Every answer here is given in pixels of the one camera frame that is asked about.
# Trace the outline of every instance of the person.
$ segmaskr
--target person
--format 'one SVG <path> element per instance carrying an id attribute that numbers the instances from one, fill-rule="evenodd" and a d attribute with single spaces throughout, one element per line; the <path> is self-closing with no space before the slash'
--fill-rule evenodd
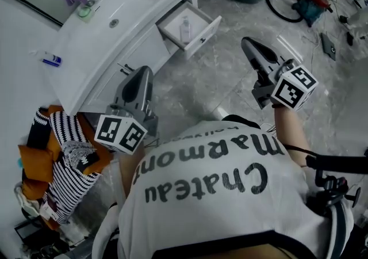
<path id="1" fill-rule="evenodd" d="M 121 158 L 118 257 L 331 258 L 334 222 L 306 205 L 314 172 L 305 153 L 283 146 L 309 150 L 302 124 L 295 111 L 273 107 L 277 138 L 230 115 Z M 354 225 L 343 205 L 340 244 Z"/>
<path id="2" fill-rule="evenodd" d="M 340 16 L 339 20 L 342 24 L 347 24 L 351 27 L 347 32 L 347 42 L 350 46 L 353 45 L 354 39 L 365 39 L 368 34 L 368 7 L 359 9 L 351 17 Z"/>

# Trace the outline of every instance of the pile of clothes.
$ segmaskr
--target pile of clothes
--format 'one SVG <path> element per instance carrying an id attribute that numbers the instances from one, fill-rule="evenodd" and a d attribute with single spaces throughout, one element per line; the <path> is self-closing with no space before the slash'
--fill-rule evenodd
<path id="1" fill-rule="evenodd" d="M 38 109 L 19 151 L 24 169 L 14 192 L 22 208 L 51 229 L 67 221 L 112 160 L 82 114 L 68 116 L 53 105 Z"/>

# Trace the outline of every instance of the white t-shirt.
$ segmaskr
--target white t-shirt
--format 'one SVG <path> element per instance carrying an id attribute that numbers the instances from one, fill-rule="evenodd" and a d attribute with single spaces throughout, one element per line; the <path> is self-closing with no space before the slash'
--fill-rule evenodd
<path id="1" fill-rule="evenodd" d="M 304 171 L 275 137 L 202 122 L 140 162 L 119 216 L 120 253 L 195 257 L 271 243 L 299 258 L 326 258 L 332 222 L 306 206 L 308 194 Z M 354 222 L 344 210 L 349 234 Z"/>

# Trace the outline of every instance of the marble floor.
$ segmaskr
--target marble floor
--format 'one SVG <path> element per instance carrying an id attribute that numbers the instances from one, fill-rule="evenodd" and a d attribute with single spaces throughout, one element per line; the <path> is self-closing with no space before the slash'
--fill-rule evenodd
<path id="1" fill-rule="evenodd" d="M 271 2 L 282 14 L 298 17 L 291 9 L 294 0 Z M 336 137 L 336 122 L 347 95 L 350 71 L 356 60 L 368 56 L 366 40 L 349 47 L 347 30 L 338 21 L 338 14 L 349 16 L 356 12 L 353 6 L 345 0 L 333 0 L 333 13 L 326 12 L 308 28 L 304 21 L 291 24 L 278 18 L 265 1 L 255 5 L 235 0 L 198 0 L 198 3 L 212 18 L 221 15 L 223 19 L 217 33 L 192 58 L 185 60 L 178 51 L 156 74 L 154 111 L 159 116 L 160 142 L 202 120 L 222 119 L 228 114 L 258 124 L 274 123 L 271 107 L 260 110 L 251 94 L 257 76 L 240 47 L 242 38 L 251 36 L 276 48 L 283 58 L 297 59 L 319 80 L 315 93 L 298 112 L 312 150 L 320 154 L 363 154 L 363 147 L 347 147 Z M 335 44 L 336 61 L 323 53 L 321 32 Z M 104 170 L 72 217 L 87 231 L 98 228 L 113 202 L 108 170 Z M 368 184 L 362 176 L 345 176 L 350 185 L 363 186 L 361 202 L 354 208 L 358 219 L 368 207 Z"/>

